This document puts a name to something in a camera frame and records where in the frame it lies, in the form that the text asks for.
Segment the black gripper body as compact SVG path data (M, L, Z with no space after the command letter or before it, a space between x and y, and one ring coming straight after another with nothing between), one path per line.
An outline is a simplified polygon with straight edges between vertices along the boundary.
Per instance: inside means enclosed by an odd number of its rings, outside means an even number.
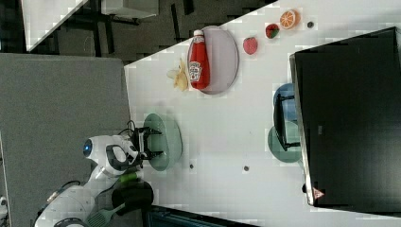
M137 166L141 166L143 161L148 159L148 147L146 145L148 138L147 132L147 127L130 130L130 140L132 142L133 149L138 152L138 155L134 161Z

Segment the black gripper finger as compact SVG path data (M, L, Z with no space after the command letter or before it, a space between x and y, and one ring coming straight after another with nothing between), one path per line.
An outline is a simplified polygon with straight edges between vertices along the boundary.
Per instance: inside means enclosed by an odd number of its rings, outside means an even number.
M160 135L162 133L160 131L157 131L157 130L152 129L150 127L146 127L146 134L148 134L148 135L152 135L152 134Z
M155 157L158 157L160 155L164 154L163 151L147 151L146 152L146 160L151 160Z

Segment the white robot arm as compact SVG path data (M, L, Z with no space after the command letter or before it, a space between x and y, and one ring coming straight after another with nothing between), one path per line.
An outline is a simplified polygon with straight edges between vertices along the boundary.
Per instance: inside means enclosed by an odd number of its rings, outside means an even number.
M143 127L129 134L99 135L88 138L83 146L85 158L96 166L84 184L64 186L47 200L33 227L93 227L90 219L104 218L92 212L96 198L111 189L127 170L151 160L161 151L148 148L151 135L164 135L161 130Z

